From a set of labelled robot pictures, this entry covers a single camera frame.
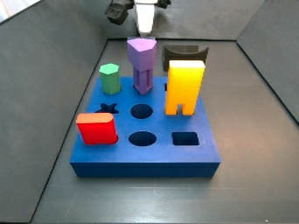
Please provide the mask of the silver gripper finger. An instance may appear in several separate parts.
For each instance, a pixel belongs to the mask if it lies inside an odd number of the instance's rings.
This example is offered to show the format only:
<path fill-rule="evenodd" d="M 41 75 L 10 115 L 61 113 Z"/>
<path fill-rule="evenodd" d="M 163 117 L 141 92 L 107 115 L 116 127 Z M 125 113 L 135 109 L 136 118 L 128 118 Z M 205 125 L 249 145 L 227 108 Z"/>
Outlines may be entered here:
<path fill-rule="evenodd" d="M 135 0 L 136 27 L 141 37 L 151 33 L 157 0 Z"/>

